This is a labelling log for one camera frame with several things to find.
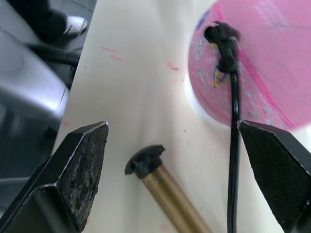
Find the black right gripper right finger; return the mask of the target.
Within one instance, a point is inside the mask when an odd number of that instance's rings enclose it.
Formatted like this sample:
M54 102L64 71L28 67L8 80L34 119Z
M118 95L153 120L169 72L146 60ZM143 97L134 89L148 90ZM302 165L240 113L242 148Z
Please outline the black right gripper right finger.
M311 154L288 131L238 124L255 180L285 233L311 231Z

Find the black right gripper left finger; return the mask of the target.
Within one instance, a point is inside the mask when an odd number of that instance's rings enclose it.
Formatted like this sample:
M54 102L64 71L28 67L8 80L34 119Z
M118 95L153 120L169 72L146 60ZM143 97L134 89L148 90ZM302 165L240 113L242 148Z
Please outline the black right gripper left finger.
M0 218L2 233L81 233L98 191L108 124L70 132Z

